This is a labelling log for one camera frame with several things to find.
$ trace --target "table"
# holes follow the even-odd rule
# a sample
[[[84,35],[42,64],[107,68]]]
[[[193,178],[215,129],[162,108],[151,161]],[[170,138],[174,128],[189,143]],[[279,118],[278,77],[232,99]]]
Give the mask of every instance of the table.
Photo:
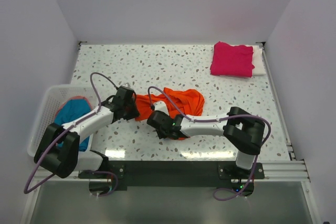
[[[261,149],[260,161],[290,160],[269,77],[212,76],[212,55],[213,45],[81,45],[71,84],[89,85],[90,74],[97,71],[117,85],[129,85],[137,94],[146,94],[151,85],[196,89],[205,98],[203,115],[226,113],[231,106],[239,106],[271,123],[271,137]],[[98,76],[94,80],[102,99],[115,93],[108,81]],[[91,149],[110,159],[133,161],[232,161],[237,154],[225,137],[159,140],[146,121],[135,120],[101,128],[94,134]]]

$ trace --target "orange cloth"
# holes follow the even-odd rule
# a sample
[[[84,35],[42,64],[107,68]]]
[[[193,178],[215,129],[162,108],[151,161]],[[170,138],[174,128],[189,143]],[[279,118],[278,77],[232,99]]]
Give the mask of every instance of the orange cloth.
[[[186,91],[174,91],[169,88],[164,88],[163,92],[165,92],[177,105],[177,107],[185,114],[188,115],[202,115],[204,98],[201,93],[194,89],[188,89]],[[179,112],[176,108],[171,104],[171,102],[163,95],[151,95],[152,102],[164,101],[170,117],[174,118]],[[140,112],[140,116],[135,118],[136,121],[141,121],[147,119],[152,110],[149,104],[148,95],[137,95],[136,96],[136,106]]]

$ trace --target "plastic basket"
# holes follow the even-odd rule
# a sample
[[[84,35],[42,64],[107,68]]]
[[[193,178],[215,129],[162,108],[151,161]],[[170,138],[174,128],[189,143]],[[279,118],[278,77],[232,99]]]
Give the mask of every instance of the plastic basket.
[[[76,96],[86,97],[92,108],[98,105],[96,94],[90,86],[64,84],[52,86],[46,91],[29,138],[27,151],[30,156],[35,156],[37,147],[41,142],[47,126],[54,122],[56,112],[59,110],[60,106],[70,98]],[[87,151],[90,151],[91,143],[92,136],[90,137]]]

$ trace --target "white wall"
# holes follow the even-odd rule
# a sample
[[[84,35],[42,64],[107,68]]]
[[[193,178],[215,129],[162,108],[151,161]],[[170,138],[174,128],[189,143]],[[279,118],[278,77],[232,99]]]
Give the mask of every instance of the white wall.
[[[77,40],[56,0],[0,0],[0,223],[19,223],[28,133],[44,91],[70,79]]]
[[[294,150],[336,223],[336,0],[291,0],[266,43]]]
[[[89,42],[266,41],[290,0],[57,0]]]

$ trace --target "folded pink cloth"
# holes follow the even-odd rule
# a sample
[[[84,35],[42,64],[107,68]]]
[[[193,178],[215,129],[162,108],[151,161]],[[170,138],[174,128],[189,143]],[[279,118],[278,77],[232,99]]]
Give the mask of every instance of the folded pink cloth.
[[[210,67],[214,76],[252,77],[253,47],[231,46],[218,42],[214,46],[214,57]]]

